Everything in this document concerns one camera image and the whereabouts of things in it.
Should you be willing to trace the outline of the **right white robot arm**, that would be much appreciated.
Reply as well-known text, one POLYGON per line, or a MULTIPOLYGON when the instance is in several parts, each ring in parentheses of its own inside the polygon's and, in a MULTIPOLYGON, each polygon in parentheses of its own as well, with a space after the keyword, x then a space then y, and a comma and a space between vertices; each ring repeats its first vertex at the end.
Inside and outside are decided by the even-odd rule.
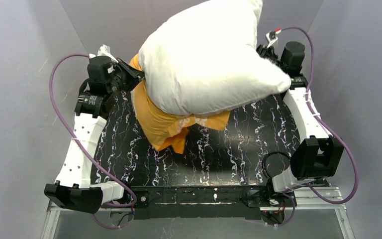
POLYGON ((293 116, 300 138, 300 145, 290 157, 289 167, 274 176, 269 181, 270 186, 275 192, 281 193, 316 179, 334 176, 344 147, 318 122, 316 108, 307 105, 311 101, 311 94, 307 89, 308 81, 301 73, 305 46, 290 41, 286 43, 281 56, 267 45, 257 47, 257 52, 291 77, 290 88, 281 97, 293 116))

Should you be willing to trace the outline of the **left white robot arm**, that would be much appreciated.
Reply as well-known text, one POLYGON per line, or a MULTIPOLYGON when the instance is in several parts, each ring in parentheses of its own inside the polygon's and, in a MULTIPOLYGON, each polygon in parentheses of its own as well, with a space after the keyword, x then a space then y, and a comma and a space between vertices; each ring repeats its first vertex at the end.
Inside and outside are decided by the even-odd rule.
POLYGON ((60 208, 89 214, 95 214, 104 204, 133 208, 138 201, 136 194, 102 168, 94 155, 114 98, 121 92, 132 91, 144 79, 144 72, 109 53, 86 56, 88 78, 80 86, 74 127, 70 127, 57 108, 53 80, 59 65, 71 57, 56 63, 49 79, 52 107, 72 138, 62 168, 55 182, 46 184, 44 194, 60 208))

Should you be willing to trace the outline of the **white pillow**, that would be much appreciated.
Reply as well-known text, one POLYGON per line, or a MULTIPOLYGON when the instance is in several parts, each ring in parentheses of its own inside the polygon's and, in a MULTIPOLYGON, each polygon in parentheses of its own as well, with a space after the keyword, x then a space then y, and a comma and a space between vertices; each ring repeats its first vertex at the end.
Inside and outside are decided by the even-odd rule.
POLYGON ((164 22, 138 59, 152 102, 179 116, 230 111, 290 88, 256 52, 260 0, 208 0, 164 22))

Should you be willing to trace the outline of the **orange printed pillowcase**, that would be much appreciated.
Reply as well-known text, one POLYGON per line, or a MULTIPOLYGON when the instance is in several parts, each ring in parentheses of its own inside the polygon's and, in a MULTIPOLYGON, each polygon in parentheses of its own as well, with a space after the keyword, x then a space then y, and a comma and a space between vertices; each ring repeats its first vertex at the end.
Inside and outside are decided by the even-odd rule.
POLYGON ((175 153, 183 154, 189 127, 195 124, 214 130, 224 130, 228 124, 231 111, 222 111, 210 116, 174 115, 163 111, 161 103, 156 98, 174 101, 171 88, 175 86, 168 82, 152 83, 142 81, 131 91, 131 102, 146 138, 156 151, 172 147, 175 153))

